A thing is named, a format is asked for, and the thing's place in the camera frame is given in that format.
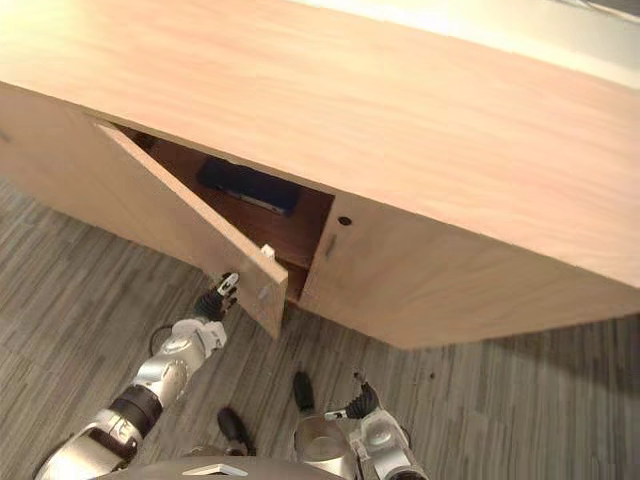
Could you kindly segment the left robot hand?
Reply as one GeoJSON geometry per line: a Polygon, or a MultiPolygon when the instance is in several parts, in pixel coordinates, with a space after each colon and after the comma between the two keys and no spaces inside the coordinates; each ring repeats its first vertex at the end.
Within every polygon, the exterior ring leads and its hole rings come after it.
{"type": "Polygon", "coordinates": [[[219,281],[200,295],[193,306],[193,315],[208,322],[222,322],[228,311],[237,303],[236,291],[240,275],[227,272],[219,281]]]}

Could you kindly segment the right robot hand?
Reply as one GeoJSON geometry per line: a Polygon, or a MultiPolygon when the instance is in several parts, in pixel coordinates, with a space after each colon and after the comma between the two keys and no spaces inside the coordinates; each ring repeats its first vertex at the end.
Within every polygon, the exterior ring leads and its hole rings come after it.
{"type": "Polygon", "coordinates": [[[325,412],[323,415],[325,420],[362,420],[380,407],[378,393],[367,381],[365,376],[360,372],[355,372],[354,379],[360,385],[359,395],[352,399],[345,407],[325,412]]]}

